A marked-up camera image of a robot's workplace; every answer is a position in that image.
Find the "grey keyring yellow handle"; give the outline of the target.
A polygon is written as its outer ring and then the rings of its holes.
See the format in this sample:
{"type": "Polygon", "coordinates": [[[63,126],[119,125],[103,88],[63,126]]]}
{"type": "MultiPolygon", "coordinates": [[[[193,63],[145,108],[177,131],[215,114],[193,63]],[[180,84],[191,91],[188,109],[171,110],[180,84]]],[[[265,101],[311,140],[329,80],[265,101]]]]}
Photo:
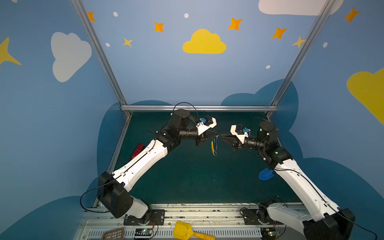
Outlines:
{"type": "Polygon", "coordinates": [[[214,156],[217,155],[217,137],[213,137],[211,141],[211,151],[214,156]]]}

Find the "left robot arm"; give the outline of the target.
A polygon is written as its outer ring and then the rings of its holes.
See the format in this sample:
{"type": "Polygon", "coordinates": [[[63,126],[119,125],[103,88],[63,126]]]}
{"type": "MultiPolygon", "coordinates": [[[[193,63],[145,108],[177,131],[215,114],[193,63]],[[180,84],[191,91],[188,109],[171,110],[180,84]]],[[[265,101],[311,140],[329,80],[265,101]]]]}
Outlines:
{"type": "Polygon", "coordinates": [[[211,116],[195,119],[190,112],[178,109],[171,115],[170,123],[130,162],[111,174],[104,172],[99,176],[97,197],[114,216],[124,215],[145,219],[150,214],[150,206],[134,198],[130,191],[137,181],[159,160],[178,147],[182,140],[194,140],[201,145],[205,140],[217,137],[213,129],[217,120],[211,116]]]}

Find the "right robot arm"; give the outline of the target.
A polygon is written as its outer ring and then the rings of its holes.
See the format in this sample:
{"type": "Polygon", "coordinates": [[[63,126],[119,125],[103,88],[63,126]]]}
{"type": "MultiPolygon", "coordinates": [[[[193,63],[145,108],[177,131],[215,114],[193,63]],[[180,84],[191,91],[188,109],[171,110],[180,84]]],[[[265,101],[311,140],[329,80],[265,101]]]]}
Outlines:
{"type": "Polygon", "coordinates": [[[266,225],[279,222],[296,230],[308,240],[348,240],[355,215],[341,209],[328,198],[302,171],[293,156],[278,143],[279,130],[269,121],[260,123],[256,136],[242,125],[232,125],[230,133],[223,134],[223,141],[237,152],[256,149],[259,156],[295,192],[309,212],[307,215],[274,201],[259,205],[257,218],[266,225]]]}

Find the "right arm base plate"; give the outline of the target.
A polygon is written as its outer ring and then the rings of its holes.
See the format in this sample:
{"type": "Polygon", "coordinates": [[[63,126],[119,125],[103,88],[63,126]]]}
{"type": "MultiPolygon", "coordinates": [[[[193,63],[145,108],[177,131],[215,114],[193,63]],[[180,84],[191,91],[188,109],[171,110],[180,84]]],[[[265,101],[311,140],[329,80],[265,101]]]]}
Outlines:
{"type": "Polygon", "coordinates": [[[245,225],[281,225],[272,220],[265,210],[241,208],[239,210],[245,225]]]}

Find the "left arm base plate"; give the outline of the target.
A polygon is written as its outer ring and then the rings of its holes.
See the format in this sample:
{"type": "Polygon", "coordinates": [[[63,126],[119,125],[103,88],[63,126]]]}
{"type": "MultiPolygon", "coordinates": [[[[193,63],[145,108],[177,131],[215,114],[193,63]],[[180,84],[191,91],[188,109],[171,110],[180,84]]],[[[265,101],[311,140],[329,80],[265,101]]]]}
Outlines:
{"type": "Polygon", "coordinates": [[[159,226],[164,225],[165,210],[149,209],[142,218],[125,215],[124,226],[148,226],[155,224],[159,226]]]}

